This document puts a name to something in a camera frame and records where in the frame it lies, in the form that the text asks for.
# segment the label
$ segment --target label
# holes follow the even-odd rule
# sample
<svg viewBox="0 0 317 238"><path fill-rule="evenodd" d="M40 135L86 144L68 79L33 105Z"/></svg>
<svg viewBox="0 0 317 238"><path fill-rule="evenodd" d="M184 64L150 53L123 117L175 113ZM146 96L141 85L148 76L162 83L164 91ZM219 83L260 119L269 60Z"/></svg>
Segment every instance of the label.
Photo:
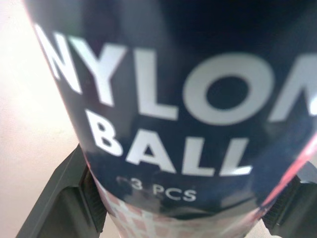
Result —
<svg viewBox="0 0 317 238"><path fill-rule="evenodd" d="M317 128L316 6L219 21L202 4L80 2L29 5L100 185L184 220L268 206Z"/></svg>

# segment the cylindrical container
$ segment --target cylindrical container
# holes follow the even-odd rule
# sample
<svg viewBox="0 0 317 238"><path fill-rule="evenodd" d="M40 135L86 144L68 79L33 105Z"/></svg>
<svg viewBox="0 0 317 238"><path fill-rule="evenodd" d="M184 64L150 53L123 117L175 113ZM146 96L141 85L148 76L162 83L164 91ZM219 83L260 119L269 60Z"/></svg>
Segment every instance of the cylindrical container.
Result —
<svg viewBox="0 0 317 238"><path fill-rule="evenodd" d="M25 3L122 238L243 237L314 154L315 0Z"/></svg>

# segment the dark blue label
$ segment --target dark blue label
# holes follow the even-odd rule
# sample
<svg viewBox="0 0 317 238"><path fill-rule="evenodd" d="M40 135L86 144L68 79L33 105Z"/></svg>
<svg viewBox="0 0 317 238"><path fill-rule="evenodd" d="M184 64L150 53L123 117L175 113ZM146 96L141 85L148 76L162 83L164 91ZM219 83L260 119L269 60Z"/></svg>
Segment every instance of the dark blue label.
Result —
<svg viewBox="0 0 317 238"><path fill-rule="evenodd" d="M66 2L28 5L101 185L180 218L261 206L316 130L316 4Z"/></svg>

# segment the white background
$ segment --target white background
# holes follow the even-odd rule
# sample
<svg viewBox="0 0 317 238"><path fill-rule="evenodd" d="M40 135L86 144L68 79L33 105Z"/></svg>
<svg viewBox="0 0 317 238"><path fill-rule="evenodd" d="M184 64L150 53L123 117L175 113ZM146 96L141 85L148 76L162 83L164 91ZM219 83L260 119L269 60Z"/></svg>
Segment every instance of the white background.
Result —
<svg viewBox="0 0 317 238"><path fill-rule="evenodd" d="M21 0L0 1L0 237L13 238L78 144ZM107 220L102 238L118 238ZM269 238L259 223L248 238Z"/></svg>

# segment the checkered pattern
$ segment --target checkered pattern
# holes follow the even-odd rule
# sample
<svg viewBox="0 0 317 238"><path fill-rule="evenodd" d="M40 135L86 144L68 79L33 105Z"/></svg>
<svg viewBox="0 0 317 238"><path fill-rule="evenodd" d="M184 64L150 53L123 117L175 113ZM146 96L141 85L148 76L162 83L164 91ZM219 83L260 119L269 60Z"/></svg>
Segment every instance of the checkered pattern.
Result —
<svg viewBox="0 0 317 238"><path fill-rule="evenodd" d="M121 238L240 238L259 218L259 209L236 217L182 221L154 214L116 198L96 182Z"/></svg>

